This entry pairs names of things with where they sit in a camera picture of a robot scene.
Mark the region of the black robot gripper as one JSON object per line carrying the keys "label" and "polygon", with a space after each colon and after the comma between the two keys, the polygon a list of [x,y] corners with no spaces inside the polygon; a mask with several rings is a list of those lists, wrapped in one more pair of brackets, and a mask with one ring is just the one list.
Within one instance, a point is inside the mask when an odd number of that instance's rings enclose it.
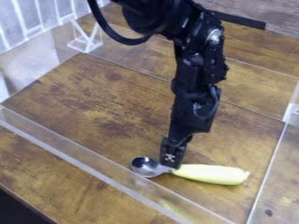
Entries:
{"label": "black robot gripper", "polygon": [[226,78],[228,70],[224,57],[205,60],[194,52],[176,56],[170,123],[158,155],[162,166],[178,169],[192,135],[210,131],[221,94],[216,84]]}

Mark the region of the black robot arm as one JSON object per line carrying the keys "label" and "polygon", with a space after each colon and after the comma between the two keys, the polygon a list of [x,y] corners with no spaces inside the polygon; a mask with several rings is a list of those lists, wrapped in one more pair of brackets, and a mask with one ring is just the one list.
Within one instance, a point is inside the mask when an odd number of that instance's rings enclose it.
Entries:
{"label": "black robot arm", "polygon": [[173,42],[176,74],[168,136],[160,164],[178,168],[192,135],[210,130],[220,104],[216,84],[225,79],[224,27],[212,12],[192,0],[111,0],[129,28]]}

